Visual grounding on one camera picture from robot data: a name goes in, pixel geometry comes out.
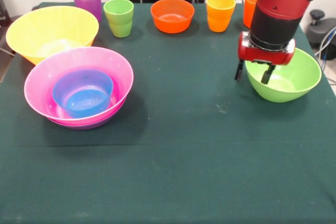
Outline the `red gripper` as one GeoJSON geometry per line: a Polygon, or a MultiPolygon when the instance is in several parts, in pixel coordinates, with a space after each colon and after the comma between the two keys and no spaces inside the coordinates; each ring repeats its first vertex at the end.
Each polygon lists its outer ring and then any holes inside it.
{"type": "Polygon", "coordinates": [[[291,40],[285,50],[268,51],[255,47],[249,40],[242,40],[238,43],[238,66],[234,80],[239,81],[244,69],[244,62],[269,63],[268,69],[264,72],[261,83],[268,84],[270,77],[275,70],[275,65],[287,65],[295,52],[295,41],[291,40]]]}

